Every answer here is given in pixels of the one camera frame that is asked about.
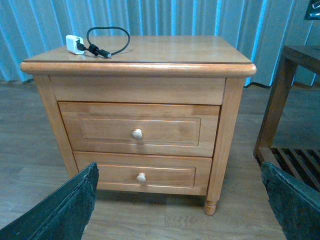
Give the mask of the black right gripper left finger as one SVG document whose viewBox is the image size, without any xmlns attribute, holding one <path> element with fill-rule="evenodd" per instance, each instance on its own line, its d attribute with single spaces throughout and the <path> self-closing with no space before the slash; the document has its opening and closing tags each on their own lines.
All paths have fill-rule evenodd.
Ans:
<svg viewBox="0 0 320 240">
<path fill-rule="evenodd" d="M 95 208 L 99 170 L 89 164 L 0 230 L 2 240 L 80 240 Z"/>
</svg>

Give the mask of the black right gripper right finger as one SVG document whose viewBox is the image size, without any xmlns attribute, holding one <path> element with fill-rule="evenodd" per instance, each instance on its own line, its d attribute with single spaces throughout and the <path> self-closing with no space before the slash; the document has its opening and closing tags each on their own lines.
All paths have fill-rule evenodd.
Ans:
<svg viewBox="0 0 320 240">
<path fill-rule="evenodd" d="M 270 162 L 260 166 L 268 202 L 288 240 L 320 238 L 320 193 Z"/>
</svg>

